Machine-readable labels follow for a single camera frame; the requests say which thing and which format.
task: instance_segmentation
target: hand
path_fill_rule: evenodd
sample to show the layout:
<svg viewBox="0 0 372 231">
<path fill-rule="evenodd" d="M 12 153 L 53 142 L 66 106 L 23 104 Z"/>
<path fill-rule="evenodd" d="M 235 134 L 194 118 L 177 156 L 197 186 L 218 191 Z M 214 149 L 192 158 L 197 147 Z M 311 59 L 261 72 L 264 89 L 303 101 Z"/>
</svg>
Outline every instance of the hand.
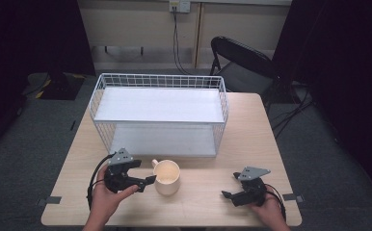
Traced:
<svg viewBox="0 0 372 231">
<path fill-rule="evenodd" d="M 96 181 L 99 182 L 93 188 L 93 203 L 90 216 L 83 230 L 102 230 L 110 216 L 117 210 L 120 202 L 138 189 L 138 186 L 134 185 L 118 193 L 109 191 L 104 181 L 102 181 L 106 169 L 107 165 L 102 167 L 96 175 Z"/>
<path fill-rule="evenodd" d="M 273 192 L 273 188 L 266 186 L 267 191 Z M 249 204 L 249 207 L 258 214 L 260 220 L 273 231 L 290 230 L 282 217 L 279 201 L 272 195 L 266 193 L 265 201 L 262 206 L 257 206 L 254 203 Z"/>
</svg>

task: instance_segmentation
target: cable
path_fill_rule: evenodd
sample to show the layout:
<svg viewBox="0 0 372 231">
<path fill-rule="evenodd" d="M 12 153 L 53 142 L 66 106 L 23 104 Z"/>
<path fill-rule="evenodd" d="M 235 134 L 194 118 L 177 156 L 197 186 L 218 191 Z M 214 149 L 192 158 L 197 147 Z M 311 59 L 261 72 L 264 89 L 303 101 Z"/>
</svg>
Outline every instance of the cable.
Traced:
<svg viewBox="0 0 372 231">
<path fill-rule="evenodd" d="M 306 90 L 306 95 L 304 96 L 304 99 L 301 101 L 300 105 L 296 109 L 291 111 L 290 113 L 286 113 L 287 115 L 285 116 L 285 118 L 272 128 L 272 130 L 274 131 L 276 128 L 281 126 L 283 122 L 285 122 L 285 124 L 282 126 L 282 128 L 279 130 L 279 132 L 275 135 L 276 139 L 279 137 L 281 132 L 284 130 L 284 128 L 288 125 L 288 123 L 291 121 L 291 119 L 294 116 L 296 116 L 298 113 L 302 112 L 305 108 L 309 107 L 312 104 L 313 101 L 310 101 L 307 104 L 305 104 L 306 97 L 308 96 L 308 94 L 309 94 L 309 88 Z M 278 118 L 282 115 L 284 115 L 284 114 L 278 115 L 275 118 L 273 118 L 272 120 L 274 120 L 274 119 L 276 119 L 276 118 Z"/>
<path fill-rule="evenodd" d="M 91 209 L 91 204 L 93 203 L 93 186 L 96 183 L 98 183 L 100 181 L 103 181 L 103 179 L 102 179 L 102 180 L 99 180 L 99 181 L 96 181 L 95 183 L 93 183 L 93 179 L 95 178 L 96 173 L 99 171 L 99 168 L 102 166 L 102 163 L 104 163 L 106 160 L 110 159 L 113 156 L 114 155 L 108 155 L 108 156 L 104 157 L 104 159 L 102 159 L 102 161 L 99 162 L 99 164 L 95 168 L 95 171 L 93 172 L 93 176 L 91 177 L 90 185 L 88 186 L 88 189 L 87 189 L 88 206 L 90 207 L 90 209 Z"/>
<path fill-rule="evenodd" d="M 174 56 L 174 64 L 176 65 L 177 69 L 182 72 L 182 74 L 185 74 L 185 75 L 192 75 L 191 73 L 187 72 L 181 62 L 180 62 L 180 58 L 179 58 L 179 42 L 178 42 L 178 38 L 177 38 L 177 15 L 176 15 L 176 12 L 177 12 L 177 8 L 176 7 L 172 7 L 172 10 L 173 10 L 173 19 L 174 19 L 174 31 L 173 31 L 173 56 Z"/>
<path fill-rule="evenodd" d="M 273 193 L 273 192 L 269 192 L 269 191 L 266 191 L 266 193 L 272 195 L 273 197 L 276 198 L 276 200 L 279 202 L 279 207 L 281 208 L 281 214 L 282 214 L 282 217 L 284 218 L 285 221 L 287 221 L 287 215 L 286 215 L 286 212 L 285 212 L 285 206 L 284 204 L 282 203 L 282 197 L 281 195 L 279 194 L 279 192 L 276 190 L 276 188 L 274 188 L 273 186 L 269 185 L 269 184 L 264 184 L 266 186 L 270 186 L 271 188 L 273 188 L 273 190 L 277 193 Z"/>
</svg>

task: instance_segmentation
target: gray bracket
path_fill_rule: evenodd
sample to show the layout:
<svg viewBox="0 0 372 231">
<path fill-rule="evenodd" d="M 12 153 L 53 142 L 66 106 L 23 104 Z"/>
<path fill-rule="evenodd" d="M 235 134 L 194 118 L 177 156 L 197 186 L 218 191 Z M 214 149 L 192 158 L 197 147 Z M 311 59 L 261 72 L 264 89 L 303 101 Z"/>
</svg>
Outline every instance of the gray bracket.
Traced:
<svg viewBox="0 0 372 231">
<path fill-rule="evenodd" d="M 48 196 L 45 199 L 39 199 L 36 205 L 45 206 L 46 204 L 60 204 L 61 197 L 60 196 Z"/>
<path fill-rule="evenodd" d="M 118 152 L 114 154 L 111 160 L 108 162 L 109 166 L 115 166 L 119 164 L 132 162 L 134 158 L 126 151 L 125 148 L 121 148 Z"/>
<path fill-rule="evenodd" d="M 258 168 L 258 167 L 244 167 L 241 174 L 238 176 L 239 181 L 248 181 L 258 178 L 260 176 L 270 173 L 270 169 Z"/>
<path fill-rule="evenodd" d="M 287 200 L 295 200 L 297 201 L 297 203 L 301 203 L 301 202 L 304 202 L 306 201 L 304 199 L 304 196 L 299 194 L 299 195 L 295 195 L 294 193 L 291 193 L 291 194 L 283 194 L 282 195 L 282 198 L 284 198 L 285 201 Z"/>
</svg>

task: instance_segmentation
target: cup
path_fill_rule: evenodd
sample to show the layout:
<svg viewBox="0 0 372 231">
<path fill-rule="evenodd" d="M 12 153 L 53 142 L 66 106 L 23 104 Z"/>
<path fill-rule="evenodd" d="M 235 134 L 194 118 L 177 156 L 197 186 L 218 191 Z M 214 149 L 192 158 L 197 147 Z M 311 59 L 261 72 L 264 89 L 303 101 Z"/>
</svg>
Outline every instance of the cup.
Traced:
<svg viewBox="0 0 372 231">
<path fill-rule="evenodd" d="M 180 168 L 177 163 L 164 160 L 158 162 L 152 161 L 153 174 L 156 175 L 155 188 L 156 191 L 163 195 L 172 195 L 177 192 L 180 187 Z"/>
</svg>

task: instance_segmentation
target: black controller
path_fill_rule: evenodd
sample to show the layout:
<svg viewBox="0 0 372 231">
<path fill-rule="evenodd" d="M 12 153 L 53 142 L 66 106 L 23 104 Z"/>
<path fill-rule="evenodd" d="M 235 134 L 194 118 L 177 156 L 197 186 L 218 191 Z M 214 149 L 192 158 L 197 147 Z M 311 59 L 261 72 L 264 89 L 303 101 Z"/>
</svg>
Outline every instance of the black controller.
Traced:
<svg viewBox="0 0 372 231">
<path fill-rule="evenodd" d="M 225 198 L 231 199 L 234 206 L 255 203 L 257 206 L 264 204 L 267 188 L 259 176 L 269 173 L 270 170 L 245 167 L 243 172 L 234 172 L 234 177 L 241 182 L 243 191 L 236 194 L 222 191 Z"/>
<path fill-rule="evenodd" d="M 130 177 L 128 170 L 130 168 L 139 167 L 140 160 L 133 160 L 132 156 L 122 148 L 114 154 L 109 162 L 108 168 L 105 171 L 104 182 L 105 186 L 111 192 L 117 193 L 123 191 L 133 185 L 137 185 L 138 193 L 142 193 L 146 185 L 151 185 L 155 182 L 156 175 L 148 176 L 145 179 Z"/>
</svg>

